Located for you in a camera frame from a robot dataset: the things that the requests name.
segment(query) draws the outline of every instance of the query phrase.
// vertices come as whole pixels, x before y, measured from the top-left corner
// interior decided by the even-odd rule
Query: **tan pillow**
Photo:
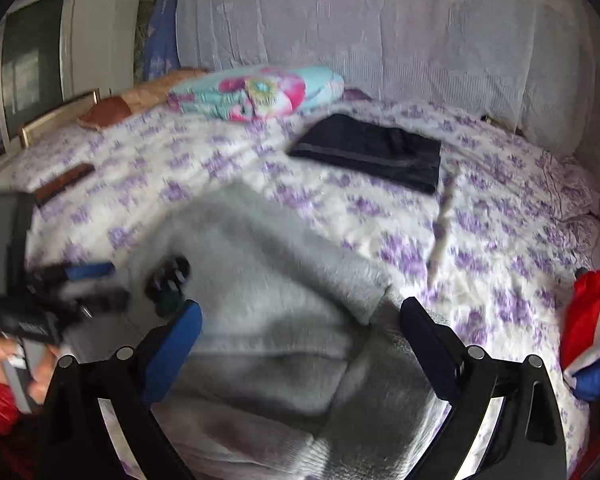
[[[102,130],[118,124],[132,114],[131,108],[124,99],[119,96],[107,97],[94,104],[87,113],[78,117],[76,121],[79,126],[90,130]]]
[[[199,68],[183,68],[173,70],[158,79],[139,84],[138,86],[120,92],[126,104],[129,105],[131,113],[142,113],[155,105],[167,101],[167,94],[171,88],[185,79],[200,77],[206,74],[206,70]]]

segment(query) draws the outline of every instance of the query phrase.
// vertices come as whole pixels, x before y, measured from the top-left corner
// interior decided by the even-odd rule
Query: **bed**
[[[29,265],[122,264],[168,213],[244,181],[384,263],[464,343],[541,356],[573,468],[589,408],[562,380],[560,327],[574,272],[600,269],[600,19],[586,0],[179,0],[176,33],[183,66],[325,64],[377,100],[253,124],[158,106],[102,133],[62,128],[20,156],[12,187],[80,162],[96,173],[36,212]],[[338,112],[440,139],[437,193],[286,155]],[[493,402],[458,478],[475,471],[497,413]]]
[[[424,196],[285,154],[311,124],[336,112],[440,139],[438,192]],[[560,323],[574,271],[600,268],[600,191],[575,160],[559,162],[477,116],[417,100],[339,102],[252,124],[156,107],[103,133],[59,130],[22,154],[12,186],[34,189],[79,162],[96,173],[36,213],[31,265],[120,264],[188,199],[242,180],[334,243],[384,262],[400,293],[419,298],[466,344],[503,359],[541,356],[573,465],[588,407],[562,380]],[[475,470],[497,409],[493,403],[458,478]]]

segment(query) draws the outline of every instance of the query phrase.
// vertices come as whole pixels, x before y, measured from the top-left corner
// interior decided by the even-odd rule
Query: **blue curtain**
[[[154,13],[144,44],[142,79],[151,81],[180,68],[176,46],[176,6],[178,0],[155,0]]]

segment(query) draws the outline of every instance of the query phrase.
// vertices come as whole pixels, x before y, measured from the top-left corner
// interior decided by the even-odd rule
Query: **black metal frame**
[[[140,397],[152,355],[177,318],[154,329],[130,356],[78,364],[63,358],[53,377],[40,435],[37,478],[128,478],[110,442],[98,398],[110,399],[139,466],[149,480],[192,480],[151,411]],[[503,397],[496,428],[478,480],[566,478],[564,435],[554,392],[538,356],[522,363],[491,358],[465,347],[449,328],[436,324],[415,298],[400,310],[400,325],[436,394],[452,409],[433,443],[406,480],[452,480],[464,462],[491,399]]]

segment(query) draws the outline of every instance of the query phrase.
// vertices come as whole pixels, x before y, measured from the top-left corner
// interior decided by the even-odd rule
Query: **pink and turquoise pillow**
[[[327,105],[343,92],[343,79],[328,68],[247,66],[186,80],[168,102],[185,114],[250,122]]]

